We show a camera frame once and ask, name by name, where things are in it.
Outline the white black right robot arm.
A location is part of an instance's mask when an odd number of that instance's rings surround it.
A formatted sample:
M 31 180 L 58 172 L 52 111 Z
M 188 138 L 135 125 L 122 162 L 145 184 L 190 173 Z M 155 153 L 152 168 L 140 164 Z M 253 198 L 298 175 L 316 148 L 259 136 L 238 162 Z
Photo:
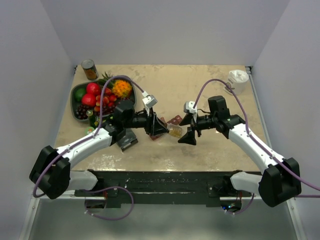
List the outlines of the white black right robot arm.
M 231 115 L 223 96 L 208 99 L 209 113 L 198 116 L 195 102 L 187 101 L 183 108 L 185 117 L 180 125 L 188 126 L 187 132 L 178 142 L 196 145 L 196 137 L 203 130 L 215 129 L 240 147 L 255 163 L 260 175 L 235 171 L 223 183 L 223 192 L 230 197 L 239 191 L 259 195 L 269 207 L 275 207 L 302 192 L 300 166 L 294 158 L 284 158 L 276 153 L 249 128 L 237 114 Z

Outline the clear pill bottle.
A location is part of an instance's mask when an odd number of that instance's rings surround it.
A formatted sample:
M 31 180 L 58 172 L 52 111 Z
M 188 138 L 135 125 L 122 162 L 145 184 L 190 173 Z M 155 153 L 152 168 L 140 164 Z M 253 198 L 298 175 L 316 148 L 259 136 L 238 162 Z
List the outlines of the clear pill bottle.
M 169 130 L 168 134 L 172 137 L 180 139 L 182 136 L 185 135 L 186 131 L 179 125 L 167 124 L 167 129 Z

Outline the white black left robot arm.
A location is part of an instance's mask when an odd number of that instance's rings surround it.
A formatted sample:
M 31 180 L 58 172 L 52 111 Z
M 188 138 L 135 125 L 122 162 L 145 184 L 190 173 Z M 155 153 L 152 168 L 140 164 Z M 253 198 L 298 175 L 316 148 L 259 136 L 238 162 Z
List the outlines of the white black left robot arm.
M 39 197 L 37 190 L 51 200 L 72 190 L 99 196 L 104 184 L 98 177 L 90 170 L 74 171 L 73 168 L 90 155 L 117 143 L 126 135 L 127 129 L 138 128 L 144 129 L 149 136 L 168 133 L 165 124 L 152 109 L 136 112 L 130 100 L 122 100 L 115 107 L 112 118 L 104 121 L 92 133 L 65 146 L 44 147 L 29 175 L 34 183 L 33 196 Z

